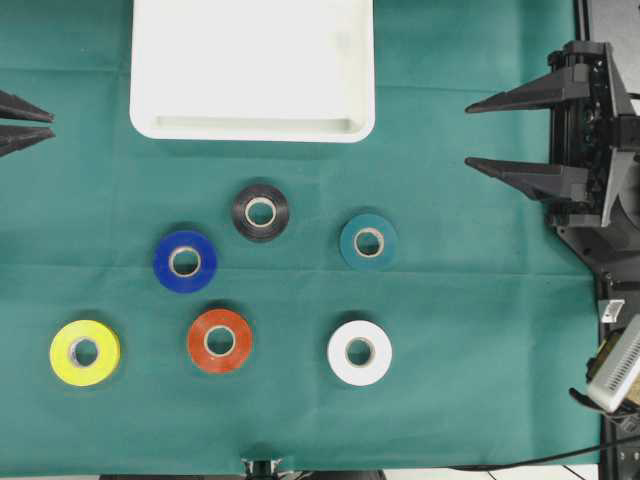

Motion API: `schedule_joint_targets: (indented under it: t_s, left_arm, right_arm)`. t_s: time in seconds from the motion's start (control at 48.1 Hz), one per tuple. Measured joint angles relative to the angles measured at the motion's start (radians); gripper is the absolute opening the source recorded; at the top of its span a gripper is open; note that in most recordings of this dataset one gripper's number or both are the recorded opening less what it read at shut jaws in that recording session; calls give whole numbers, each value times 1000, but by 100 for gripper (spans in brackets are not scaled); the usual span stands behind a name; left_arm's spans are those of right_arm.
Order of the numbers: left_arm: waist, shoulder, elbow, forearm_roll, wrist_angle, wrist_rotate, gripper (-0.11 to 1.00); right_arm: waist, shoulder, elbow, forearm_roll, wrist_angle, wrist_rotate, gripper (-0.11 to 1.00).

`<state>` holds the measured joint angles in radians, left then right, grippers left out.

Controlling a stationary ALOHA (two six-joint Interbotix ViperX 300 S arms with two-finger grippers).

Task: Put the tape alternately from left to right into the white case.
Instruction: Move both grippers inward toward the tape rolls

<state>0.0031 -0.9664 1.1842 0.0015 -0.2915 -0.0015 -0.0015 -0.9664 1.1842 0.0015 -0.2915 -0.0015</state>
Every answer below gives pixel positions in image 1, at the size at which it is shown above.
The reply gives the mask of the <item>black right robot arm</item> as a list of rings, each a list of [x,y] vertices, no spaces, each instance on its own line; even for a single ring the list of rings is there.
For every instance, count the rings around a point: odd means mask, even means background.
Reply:
[[[639,279],[639,116],[607,42],[571,41],[549,74],[467,107],[547,109],[547,163],[468,157],[466,165],[546,206],[546,223],[597,275]]]

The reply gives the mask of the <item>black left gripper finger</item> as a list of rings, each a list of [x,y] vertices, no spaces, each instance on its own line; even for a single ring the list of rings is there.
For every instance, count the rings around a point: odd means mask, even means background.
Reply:
[[[0,156],[28,148],[41,141],[54,137],[54,132],[47,127],[1,126]]]
[[[2,119],[52,123],[54,115],[27,102],[17,95],[0,91],[0,117]]]

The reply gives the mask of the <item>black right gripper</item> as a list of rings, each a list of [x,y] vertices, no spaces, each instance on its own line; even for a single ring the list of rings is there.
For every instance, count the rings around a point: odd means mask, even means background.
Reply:
[[[549,57],[551,73],[465,108],[466,113],[551,108],[550,163],[468,157],[465,164],[551,201],[567,214],[611,223],[614,203],[639,155],[639,115],[610,43],[572,41]]]

